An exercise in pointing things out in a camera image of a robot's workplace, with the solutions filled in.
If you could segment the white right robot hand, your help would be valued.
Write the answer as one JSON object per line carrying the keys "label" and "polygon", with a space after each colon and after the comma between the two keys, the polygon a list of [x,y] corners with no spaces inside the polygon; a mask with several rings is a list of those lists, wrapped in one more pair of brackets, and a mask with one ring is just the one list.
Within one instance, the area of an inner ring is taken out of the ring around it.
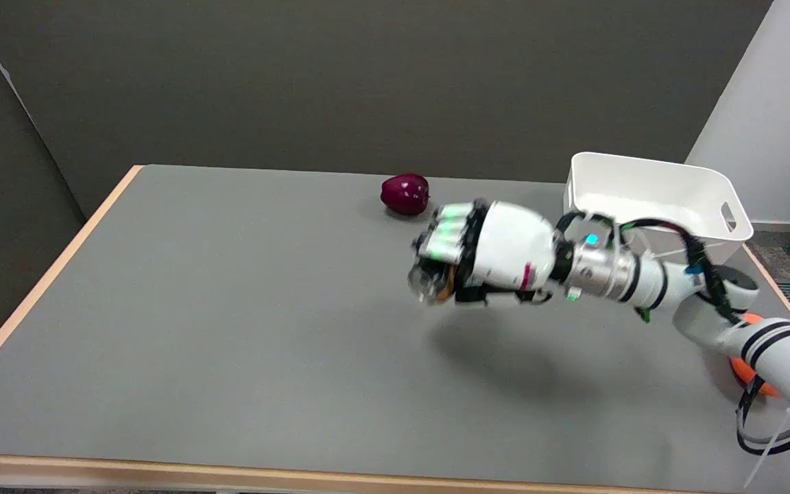
{"label": "white right robot hand", "polygon": [[411,247],[408,285],[427,305],[487,305],[491,294],[543,304],[551,298],[544,286],[564,283],[575,254],[539,213],[483,199],[437,207]]}

